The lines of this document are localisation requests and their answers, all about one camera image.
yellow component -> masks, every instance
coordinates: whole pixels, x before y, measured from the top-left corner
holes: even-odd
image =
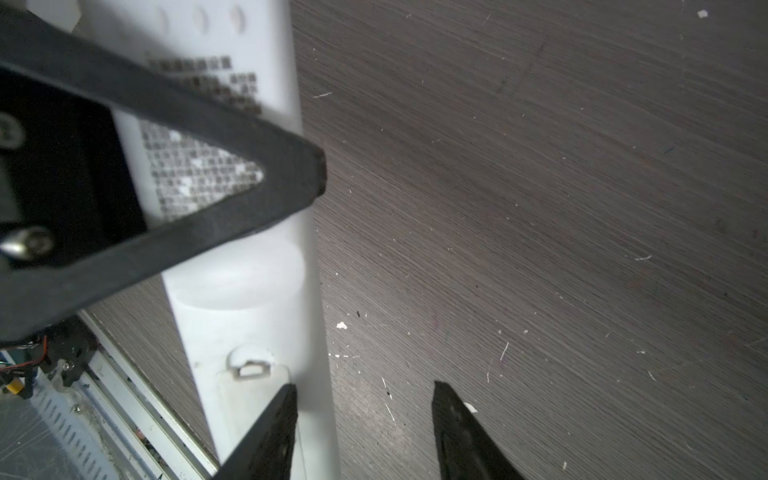
[[[22,383],[20,379],[13,379],[8,385],[5,386],[5,388],[8,389],[10,393],[16,395],[24,388],[24,383]]]

white cylindrical bottle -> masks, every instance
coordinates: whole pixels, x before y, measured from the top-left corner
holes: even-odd
[[[288,0],[80,0],[93,41],[301,134]],[[259,181],[250,162],[120,111],[150,227]],[[219,460],[285,382],[299,419],[291,478],[339,477],[313,208],[163,273]]]

wooden table surface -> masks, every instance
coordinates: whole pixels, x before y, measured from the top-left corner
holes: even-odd
[[[768,4],[292,6],[344,478],[439,477],[436,379],[531,479],[765,478]],[[160,282],[92,310],[210,444]]]

red wire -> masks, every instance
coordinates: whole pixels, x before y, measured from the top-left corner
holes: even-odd
[[[43,362],[43,360],[45,360],[46,356],[48,356],[48,336],[47,335],[43,337],[43,354],[40,356],[39,359],[37,359],[37,360],[30,360],[30,361],[24,362],[24,363],[17,363],[16,365],[6,366],[6,367],[1,368],[0,372],[6,372],[8,370],[20,369],[21,367],[28,366],[28,365],[40,365]]]

screw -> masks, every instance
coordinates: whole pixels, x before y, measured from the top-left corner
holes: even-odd
[[[18,150],[26,137],[22,124],[12,115],[0,111],[0,148]]]
[[[11,231],[0,242],[0,251],[16,260],[36,260],[48,255],[54,245],[49,229],[33,225]]]

